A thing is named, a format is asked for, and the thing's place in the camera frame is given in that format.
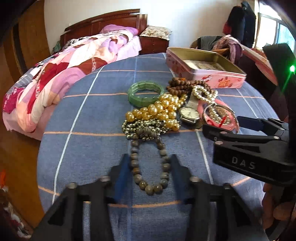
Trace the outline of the right hand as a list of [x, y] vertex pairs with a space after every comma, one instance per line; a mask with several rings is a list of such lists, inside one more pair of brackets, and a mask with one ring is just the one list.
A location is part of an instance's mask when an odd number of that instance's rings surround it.
[[275, 187], [265, 183], [263, 186], [264, 198], [262, 199], [262, 226], [263, 229], [271, 227], [275, 220], [288, 221], [295, 219], [295, 202], [279, 202], [276, 200]]

